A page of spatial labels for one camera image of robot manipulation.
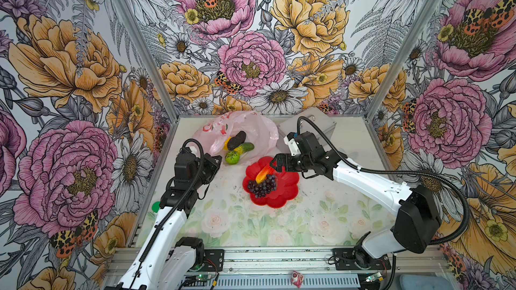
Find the red orange mango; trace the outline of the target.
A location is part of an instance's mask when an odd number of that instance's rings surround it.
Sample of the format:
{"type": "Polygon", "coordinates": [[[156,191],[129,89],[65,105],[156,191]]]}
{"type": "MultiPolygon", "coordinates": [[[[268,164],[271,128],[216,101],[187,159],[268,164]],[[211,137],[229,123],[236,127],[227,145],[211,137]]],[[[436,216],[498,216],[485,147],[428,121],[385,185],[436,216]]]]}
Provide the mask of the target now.
{"type": "Polygon", "coordinates": [[[275,170],[273,168],[271,168],[270,165],[266,165],[257,174],[257,176],[255,177],[255,181],[257,184],[261,184],[267,179],[268,176],[273,175],[274,173],[275,173],[275,170]]]}

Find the dark grape bunch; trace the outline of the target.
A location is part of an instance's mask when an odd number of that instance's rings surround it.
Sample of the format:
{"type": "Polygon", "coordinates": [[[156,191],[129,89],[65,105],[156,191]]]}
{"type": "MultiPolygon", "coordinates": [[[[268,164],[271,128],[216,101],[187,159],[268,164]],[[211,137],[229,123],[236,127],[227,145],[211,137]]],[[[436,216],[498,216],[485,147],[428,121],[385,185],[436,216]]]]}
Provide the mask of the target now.
{"type": "Polygon", "coordinates": [[[267,175],[262,182],[258,183],[257,181],[251,180],[246,183],[245,186],[256,198],[264,198],[273,191],[276,191],[278,180],[275,175],[267,175]]]}

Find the green orange papaya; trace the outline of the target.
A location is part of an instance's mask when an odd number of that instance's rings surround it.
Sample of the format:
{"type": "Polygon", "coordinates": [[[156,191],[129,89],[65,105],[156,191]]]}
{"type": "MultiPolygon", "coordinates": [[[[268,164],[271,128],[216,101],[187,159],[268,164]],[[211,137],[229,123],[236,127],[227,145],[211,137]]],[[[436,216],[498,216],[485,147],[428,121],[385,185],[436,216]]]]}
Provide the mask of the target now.
{"type": "Polygon", "coordinates": [[[255,146],[251,142],[244,142],[240,146],[236,147],[233,151],[238,155],[243,155],[255,149],[255,146]]]}

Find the pink plastic bag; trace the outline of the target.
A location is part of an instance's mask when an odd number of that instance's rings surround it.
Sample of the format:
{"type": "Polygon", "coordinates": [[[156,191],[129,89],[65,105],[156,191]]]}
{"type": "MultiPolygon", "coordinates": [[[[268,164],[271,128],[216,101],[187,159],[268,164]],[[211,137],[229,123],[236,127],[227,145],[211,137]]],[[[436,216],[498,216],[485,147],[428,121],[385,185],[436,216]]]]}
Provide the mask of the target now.
{"type": "Polygon", "coordinates": [[[246,142],[255,148],[243,155],[246,162],[254,162],[275,149],[279,138],[278,129],[271,119],[256,111],[232,111],[212,119],[198,129],[193,138],[212,156],[224,156],[226,141],[238,133],[246,133],[246,142]]]}

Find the green apple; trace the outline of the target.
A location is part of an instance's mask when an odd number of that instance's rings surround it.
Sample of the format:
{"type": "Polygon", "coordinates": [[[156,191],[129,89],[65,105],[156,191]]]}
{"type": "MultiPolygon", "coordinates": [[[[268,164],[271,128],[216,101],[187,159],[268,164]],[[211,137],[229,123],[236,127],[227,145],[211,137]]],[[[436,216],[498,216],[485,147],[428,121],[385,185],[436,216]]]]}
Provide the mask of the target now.
{"type": "Polygon", "coordinates": [[[237,165],[240,161],[240,157],[237,151],[231,150],[226,154],[225,161],[228,165],[237,165]]]}

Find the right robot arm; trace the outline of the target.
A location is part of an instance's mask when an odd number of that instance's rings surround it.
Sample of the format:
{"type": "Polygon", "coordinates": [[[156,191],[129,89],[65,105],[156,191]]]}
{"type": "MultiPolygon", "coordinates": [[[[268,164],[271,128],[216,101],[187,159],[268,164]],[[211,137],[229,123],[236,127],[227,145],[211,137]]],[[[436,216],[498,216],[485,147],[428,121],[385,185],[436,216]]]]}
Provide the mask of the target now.
{"type": "Polygon", "coordinates": [[[367,269],[388,253],[425,252],[441,225],[429,190],[391,181],[385,177],[386,172],[374,173],[360,167],[335,148],[325,150],[310,132],[291,133],[286,144],[290,151],[275,155],[270,162],[277,172],[314,171],[317,176],[354,188],[395,216],[392,227],[364,234],[353,247],[349,262],[367,269]]]}

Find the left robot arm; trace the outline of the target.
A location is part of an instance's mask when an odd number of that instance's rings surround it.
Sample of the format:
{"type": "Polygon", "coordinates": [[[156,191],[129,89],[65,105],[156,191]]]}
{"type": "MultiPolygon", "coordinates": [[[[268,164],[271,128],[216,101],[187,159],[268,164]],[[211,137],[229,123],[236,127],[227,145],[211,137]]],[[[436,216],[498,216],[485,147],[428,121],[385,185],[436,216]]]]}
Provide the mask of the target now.
{"type": "Polygon", "coordinates": [[[198,157],[194,147],[180,150],[175,176],[161,197],[156,222],[144,245],[119,282],[105,289],[177,289],[187,272],[202,264],[202,239],[176,238],[200,198],[198,189],[212,182],[222,162],[221,156],[198,157]]]}

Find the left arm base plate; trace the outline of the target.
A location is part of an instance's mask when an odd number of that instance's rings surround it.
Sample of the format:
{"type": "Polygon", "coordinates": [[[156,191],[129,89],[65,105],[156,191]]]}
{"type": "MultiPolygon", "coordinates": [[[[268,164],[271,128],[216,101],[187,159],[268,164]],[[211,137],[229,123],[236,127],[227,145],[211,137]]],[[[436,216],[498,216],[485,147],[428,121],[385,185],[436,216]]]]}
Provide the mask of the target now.
{"type": "Polygon", "coordinates": [[[224,267],[223,249],[207,249],[204,250],[202,256],[197,256],[194,266],[189,272],[222,272],[224,267]]]}

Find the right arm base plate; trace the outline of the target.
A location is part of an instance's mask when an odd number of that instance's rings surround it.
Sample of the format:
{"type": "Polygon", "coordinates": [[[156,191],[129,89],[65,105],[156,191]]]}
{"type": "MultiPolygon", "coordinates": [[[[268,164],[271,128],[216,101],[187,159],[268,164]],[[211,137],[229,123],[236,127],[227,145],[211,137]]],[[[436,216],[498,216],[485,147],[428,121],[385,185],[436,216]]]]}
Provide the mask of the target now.
{"type": "Polygon", "coordinates": [[[392,267],[387,255],[374,259],[364,251],[349,247],[333,248],[329,262],[338,271],[387,271],[392,267]]]}

